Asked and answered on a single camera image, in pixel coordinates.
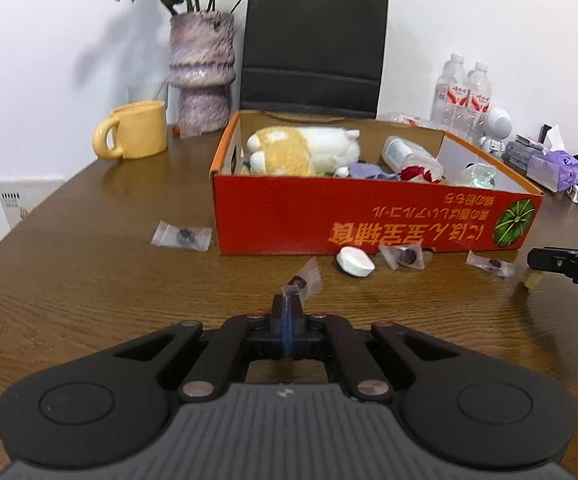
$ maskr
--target plastic water bottle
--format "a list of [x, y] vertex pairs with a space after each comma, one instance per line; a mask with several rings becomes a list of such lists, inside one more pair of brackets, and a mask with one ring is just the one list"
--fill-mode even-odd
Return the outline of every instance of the plastic water bottle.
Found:
[[470, 140], [478, 140], [483, 135], [483, 126], [491, 104], [491, 81], [488, 66], [476, 62], [476, 69], [469, 73], [469, 101], [464, 133]]
[[464, 56], [451, 54], [435, 84], [431, 122], [443, 130], [454, 130], [454, 118], [458, 117], [459, 122], [464, 115], [468, 91]]

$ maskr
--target yellow and white plush toy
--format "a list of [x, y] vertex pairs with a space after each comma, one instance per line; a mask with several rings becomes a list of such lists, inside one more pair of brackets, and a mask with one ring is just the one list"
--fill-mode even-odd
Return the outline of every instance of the yellow and white plush toy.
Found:
[[358, 162], [360, 130], [331, 126], [270, 126], [246, 142], [251, 173], [313, 176]]

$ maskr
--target black paper bag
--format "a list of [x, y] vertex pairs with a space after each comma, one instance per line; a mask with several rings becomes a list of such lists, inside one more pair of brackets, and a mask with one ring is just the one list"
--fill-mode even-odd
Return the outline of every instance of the black paper bag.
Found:
[[248, 0], [240, 108], [374, 118], [389, 0]]

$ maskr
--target mug handle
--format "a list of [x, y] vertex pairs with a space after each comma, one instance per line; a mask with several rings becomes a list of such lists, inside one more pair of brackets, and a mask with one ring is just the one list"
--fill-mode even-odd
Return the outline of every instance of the mug handle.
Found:
[[122, 156], [122, 148], [115, 142], [114, 148], [110, 150], [106, 145], [106, 136], [109, 134], [111, 128], [117, 128], [120, 124], [118, 117], [110, 117], [102, 121], [93, 132], [93, 151], [100, 158], [120, 158]]

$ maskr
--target purple vase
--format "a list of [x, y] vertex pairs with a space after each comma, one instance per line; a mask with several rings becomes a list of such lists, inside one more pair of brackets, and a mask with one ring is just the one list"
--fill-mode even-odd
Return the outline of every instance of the purple vase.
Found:
[[171, 17], [169, 83], [180, 89], [178, 125], [185, 132], [212, 132], [229, 121], [227, 86], [233, 69], [233, 15], [187, 12]]

